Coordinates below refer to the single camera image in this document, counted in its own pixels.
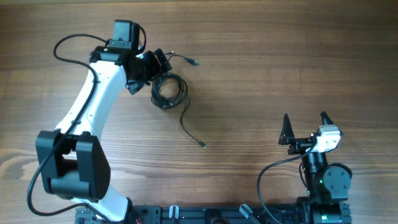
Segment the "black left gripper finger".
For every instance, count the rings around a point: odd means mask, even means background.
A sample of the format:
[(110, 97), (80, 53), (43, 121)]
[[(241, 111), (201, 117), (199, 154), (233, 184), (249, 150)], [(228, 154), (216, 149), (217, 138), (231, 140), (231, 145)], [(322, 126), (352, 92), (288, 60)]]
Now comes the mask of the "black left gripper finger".
[(159, 61), (159, 74), (163, 75), (164, 73), (169, 72), (172, 69), (172, 66), (165, 56), (164, 52), (162, 49), (157, 49), (154, 51), (155, 56), (157, 57), (157, 60)]
[(128, 80), (126, 82), (126, 89), (131, 95), (135, 95), (144, 86), (150, 86), (150, 81), (145, 80)]

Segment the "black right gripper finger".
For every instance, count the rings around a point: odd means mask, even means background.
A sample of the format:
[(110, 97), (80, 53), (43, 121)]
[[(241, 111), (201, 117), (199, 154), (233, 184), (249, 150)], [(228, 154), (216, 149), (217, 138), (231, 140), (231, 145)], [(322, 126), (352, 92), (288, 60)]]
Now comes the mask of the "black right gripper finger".
[(334, 125), (334, 122), (330, 119), (325, 111), (320, 113), (322, 119), (322, 125)]
[(284, 115), (282, 130), (279, 138), (279, 145), (289, 145), (295, 142), (295, 135), (288, 114)]

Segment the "black USB cable thick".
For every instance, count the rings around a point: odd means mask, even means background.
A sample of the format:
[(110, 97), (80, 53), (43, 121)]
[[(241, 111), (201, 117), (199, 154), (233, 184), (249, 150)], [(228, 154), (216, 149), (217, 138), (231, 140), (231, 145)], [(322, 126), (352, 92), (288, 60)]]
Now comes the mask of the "black USB cable thick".
[(191, 98), (188, 94), (188, 85), (181, 76), (169, 72), (154, 80), (151, 89), (151, 102), (162, 110), (171, 110), (179, 106), (183, 107), (179, 118), (181, 128), (198, 145), (202, 148), (207, 148), (206, 144), (191, 134), (183, 123), (184, 116), (190, 107)]

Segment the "black USB cable thin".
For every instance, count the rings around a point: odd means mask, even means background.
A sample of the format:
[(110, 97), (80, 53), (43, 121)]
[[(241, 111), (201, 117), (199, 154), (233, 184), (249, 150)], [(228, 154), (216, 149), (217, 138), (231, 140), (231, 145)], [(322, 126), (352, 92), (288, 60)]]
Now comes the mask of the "black USB cable thin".
[(191, 65), (194, 65), (194, 66), (198, 66), (199, 65), (199, 63), (196, 60), (194, 60), (193, 58), (185, 57), (185, 56), (180, 55), (180, 54), (176, 54), (174, 51), (167, 52), (167, 53), (165, 53), (165, 55), (169, 55), (168, 61), (170, 61), (170, 59), (173, 58), (173, 57), (180, 57), (180, 58), (183, 58), (185, 61), (187, 61)]

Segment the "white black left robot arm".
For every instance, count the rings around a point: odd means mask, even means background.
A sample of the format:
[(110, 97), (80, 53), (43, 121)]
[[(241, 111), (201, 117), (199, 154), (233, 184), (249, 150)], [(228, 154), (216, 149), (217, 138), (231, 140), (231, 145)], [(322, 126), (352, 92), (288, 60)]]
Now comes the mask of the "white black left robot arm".
[(113, 37), (95, 48), (88, 75), (73, 106), (53, 131), (41, 131), (35, 147), (35, 179), (74, 207), (91, 210), (97, 222), (141, 223), (129, 198), (110, 184), (111, 168), (101, 147), (104, 125), (123, 89), (137, 93), (171, 68), (163, 51), (146, 50), (145, 30), (116, 20)]

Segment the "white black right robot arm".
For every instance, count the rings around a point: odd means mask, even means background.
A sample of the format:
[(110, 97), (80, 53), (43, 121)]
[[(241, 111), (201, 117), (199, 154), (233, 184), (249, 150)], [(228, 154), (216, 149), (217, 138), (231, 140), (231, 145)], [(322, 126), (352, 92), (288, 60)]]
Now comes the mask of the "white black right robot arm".
[(279, 138), (288, 145), (289, 155), (301, 158), (301, 175), (307, 197), (297, 199), (298, 223), (349, 224), (351, 210), (346, 203), (353, 173), (341, 163), (328, 163), (326, 154), (335, 150), (343, 136), (341, 130), (323, 111), (322, 124), (307, 138), (296, 138), (287, 114), (284, 115)]

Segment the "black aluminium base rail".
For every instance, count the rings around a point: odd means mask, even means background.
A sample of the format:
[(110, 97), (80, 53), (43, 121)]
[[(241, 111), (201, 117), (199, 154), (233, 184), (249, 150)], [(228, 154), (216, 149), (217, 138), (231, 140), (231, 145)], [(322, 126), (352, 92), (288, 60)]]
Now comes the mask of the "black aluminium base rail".
[(123, 223), (136, 224), (273, 224), (273, 223), (318, 223), (352, 224), (348, 204), (320, 205), (307, 202), (274, 204), (267, 206), (273, 218), (262, 207), (246, 204), (233, 207), (170, 207), (135, 206)]

